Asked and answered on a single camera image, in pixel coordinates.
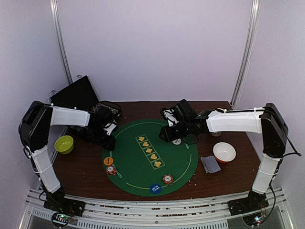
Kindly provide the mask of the white dealer button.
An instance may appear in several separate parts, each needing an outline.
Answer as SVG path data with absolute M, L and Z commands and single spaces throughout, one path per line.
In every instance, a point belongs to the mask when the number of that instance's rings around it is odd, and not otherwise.
M 181 139 L 176 139 L 176 140 L 172 141 L 172 143 L 174 145 L 179 145 L 181 143 Z

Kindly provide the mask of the orange big blind button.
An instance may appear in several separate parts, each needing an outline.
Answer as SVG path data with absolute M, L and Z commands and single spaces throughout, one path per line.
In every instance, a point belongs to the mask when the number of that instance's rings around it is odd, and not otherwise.
M 106 157 L 104 160 L 103 160 L 103 163 L 106 165 L 106 166 L 111 166 L 113 163 L 114 163 L 114 159 L 112 157 Z

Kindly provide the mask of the red poker chip stack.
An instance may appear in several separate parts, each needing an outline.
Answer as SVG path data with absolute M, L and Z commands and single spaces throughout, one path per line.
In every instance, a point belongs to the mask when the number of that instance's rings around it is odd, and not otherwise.
M 173 177 L 171 175 L 164 175 L 163 182 L 167 185 L 170 185 L 173 183 Z

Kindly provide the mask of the grey card deck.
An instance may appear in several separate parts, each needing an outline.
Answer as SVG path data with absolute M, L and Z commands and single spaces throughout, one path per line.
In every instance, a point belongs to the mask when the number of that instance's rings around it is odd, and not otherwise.
M 207 174 L 217 173 L 217 172 L 221 171 L 221 168 L 218 165 L 214 156 L 201 157 L 200 161 Z

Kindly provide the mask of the blue small blind button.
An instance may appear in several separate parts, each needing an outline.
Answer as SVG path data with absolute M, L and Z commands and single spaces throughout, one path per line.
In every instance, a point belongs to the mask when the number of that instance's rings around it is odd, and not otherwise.
M 150 192 L 152 193 L 152 194 L 159 194 L 159 193 L 161 193 L 161 191 L 162 191 L 162 186 L 161 185 L 159 185 L 159 184 L 151 184 L 150 185 Z

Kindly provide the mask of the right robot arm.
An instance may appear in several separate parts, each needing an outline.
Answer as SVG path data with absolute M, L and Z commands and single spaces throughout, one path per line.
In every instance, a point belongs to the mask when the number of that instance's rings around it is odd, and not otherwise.
M 247 210 L 255 210 L 277 174 L 288 141 L 288 127 L 273 103 L 245 110 L 212 108 L 197 113 L 182 99 L 160 114 L 167 125 L 162 127 L 159 138 L 165 142 L 182 139 L 188 135 L 242 132 L 259 134 L 263 141 L 263 158 L 251 188 L 251 195 L 244 200 Z

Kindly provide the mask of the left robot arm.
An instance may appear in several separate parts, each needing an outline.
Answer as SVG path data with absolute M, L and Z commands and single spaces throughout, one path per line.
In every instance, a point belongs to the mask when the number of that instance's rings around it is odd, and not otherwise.
M 116 143 L 112 133 L 117 129 L 117 119 L 109 108 L 92 112 L 34 101 L 20 122 L 19 134 L 35 173 L 49 194 L 61 189 L 48 153 L 50 127 L 55 125 L 77 126 L 84 138 L 110 151 Z

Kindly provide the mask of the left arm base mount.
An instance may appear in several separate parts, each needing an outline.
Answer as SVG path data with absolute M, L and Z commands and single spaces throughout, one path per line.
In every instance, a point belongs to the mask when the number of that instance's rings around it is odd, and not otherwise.
M 81 217 L 85 208 L 85 202 L 69 199 L 63 195 L 49 195 L 47 193 L 47 198 L 43 206 L 46 209 L 59 213 Z

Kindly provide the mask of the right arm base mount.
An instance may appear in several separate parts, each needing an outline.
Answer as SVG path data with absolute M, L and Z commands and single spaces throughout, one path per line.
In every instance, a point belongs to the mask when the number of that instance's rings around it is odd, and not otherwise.
M 266 194 L 258 194 L 252 191 L 250 191 L 248 196 L 245 198 L 230 200 L 228 202 L 228 208 L 231 216 L 260 210 L 261 206 L 269 206 Z

